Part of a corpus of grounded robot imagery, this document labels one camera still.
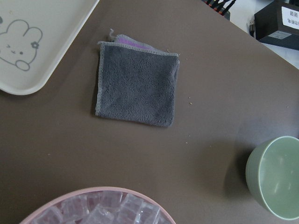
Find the grey folded cloth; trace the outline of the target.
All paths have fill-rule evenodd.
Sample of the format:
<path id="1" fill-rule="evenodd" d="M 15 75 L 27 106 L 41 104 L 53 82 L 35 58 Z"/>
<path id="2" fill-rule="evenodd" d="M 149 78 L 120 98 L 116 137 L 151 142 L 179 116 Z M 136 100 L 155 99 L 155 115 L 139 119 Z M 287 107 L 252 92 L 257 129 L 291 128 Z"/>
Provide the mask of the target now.
<path id="1" fill-rule="evenodd" d="M 99 41 L 95 115 L 169 127 L 174 120 L 177 53 L 158 50 L 127 35 Z"/>

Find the pink bowl of ice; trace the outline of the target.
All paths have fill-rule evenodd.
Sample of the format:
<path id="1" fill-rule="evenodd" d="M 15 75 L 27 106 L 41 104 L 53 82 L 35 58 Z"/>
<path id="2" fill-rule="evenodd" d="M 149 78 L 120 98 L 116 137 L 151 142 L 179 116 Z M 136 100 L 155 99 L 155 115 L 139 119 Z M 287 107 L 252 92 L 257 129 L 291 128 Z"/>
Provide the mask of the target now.
<path id="1" fill-rule="evenodd" d="M 125 188 L 93 187 L 73 191 L 38 208 L 23 224 L 173 224 L 151 198 Z"/>

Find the beige rabbit tray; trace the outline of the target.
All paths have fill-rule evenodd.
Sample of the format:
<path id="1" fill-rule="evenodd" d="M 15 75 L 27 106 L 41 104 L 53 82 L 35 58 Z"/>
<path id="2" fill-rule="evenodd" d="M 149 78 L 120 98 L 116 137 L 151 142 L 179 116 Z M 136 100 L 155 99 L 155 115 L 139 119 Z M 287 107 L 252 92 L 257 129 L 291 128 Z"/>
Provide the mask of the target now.
<path id="1" fill-rule="evenodd" d="M 2 0 L 0 89 L 28 95 L 48 81 L 97 0 Z"/>

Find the green bowl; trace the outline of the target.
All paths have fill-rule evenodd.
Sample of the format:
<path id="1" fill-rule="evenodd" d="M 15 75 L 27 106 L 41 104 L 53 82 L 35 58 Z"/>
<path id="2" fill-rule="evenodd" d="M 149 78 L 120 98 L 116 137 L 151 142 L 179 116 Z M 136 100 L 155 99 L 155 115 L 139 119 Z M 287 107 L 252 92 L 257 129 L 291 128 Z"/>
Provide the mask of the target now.
<path id="1" fill-rule="evenodd" d="M 254 199 L 283 220 L 299 217 L 299 140 L 281 136 L 267 140 L 251 152 L 246 183 Z"/>

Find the black power box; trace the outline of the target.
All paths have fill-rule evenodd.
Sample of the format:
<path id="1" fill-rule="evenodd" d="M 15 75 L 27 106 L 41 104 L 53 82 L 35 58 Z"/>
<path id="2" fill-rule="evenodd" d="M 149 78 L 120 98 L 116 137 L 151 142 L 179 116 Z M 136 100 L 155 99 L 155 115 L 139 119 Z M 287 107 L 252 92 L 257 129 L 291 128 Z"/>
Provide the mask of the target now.
<path id="1" fill-rule="evenodd" d="M 255 36 L 261 43 L 299 49 L 299 2 L 275 0 L 254 14 Z"/>

